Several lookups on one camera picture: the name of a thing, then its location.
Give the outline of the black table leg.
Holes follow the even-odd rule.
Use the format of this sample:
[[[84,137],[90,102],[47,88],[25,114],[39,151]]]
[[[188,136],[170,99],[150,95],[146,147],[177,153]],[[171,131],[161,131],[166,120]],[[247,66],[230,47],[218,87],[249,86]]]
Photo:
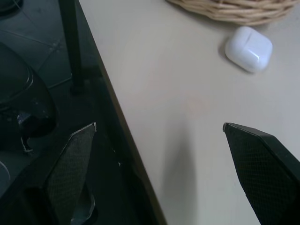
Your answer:
[[[79,95],[84,93],[84,78],[82,75],[75,0],[58,0],[58,3],[72,74],[70,92],[73,95]]]

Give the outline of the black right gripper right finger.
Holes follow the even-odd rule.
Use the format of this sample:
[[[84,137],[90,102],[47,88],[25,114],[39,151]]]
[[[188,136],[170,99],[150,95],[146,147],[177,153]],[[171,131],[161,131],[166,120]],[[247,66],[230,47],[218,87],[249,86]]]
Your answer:
[[[274,136],[225,123],[235,170],[261,225],[300,225],[300,161]]]

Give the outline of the white earbuds charging case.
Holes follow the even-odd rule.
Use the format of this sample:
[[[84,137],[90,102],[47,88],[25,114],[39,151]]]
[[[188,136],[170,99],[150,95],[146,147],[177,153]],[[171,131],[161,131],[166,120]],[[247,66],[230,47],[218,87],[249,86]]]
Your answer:
[[[239,27],[225,44],[227,58],[250,73],[261,72],[268,66],[272,50],[272,42],[248,26]]]

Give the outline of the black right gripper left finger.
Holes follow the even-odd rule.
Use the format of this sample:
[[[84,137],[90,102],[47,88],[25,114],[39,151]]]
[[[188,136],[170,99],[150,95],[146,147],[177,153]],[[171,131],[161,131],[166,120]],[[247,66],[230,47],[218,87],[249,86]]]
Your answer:
[[[16,178],[15,225],[83,225],[95,200],[86,185],[95,123],[57,136]]]

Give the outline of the wicker basket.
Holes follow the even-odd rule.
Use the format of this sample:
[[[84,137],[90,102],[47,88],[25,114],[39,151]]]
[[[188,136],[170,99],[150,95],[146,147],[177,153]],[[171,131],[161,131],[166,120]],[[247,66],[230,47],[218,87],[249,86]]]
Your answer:
[[[300,0],[166,0],[220,22],[245,26],[271,23],[286,16]]]

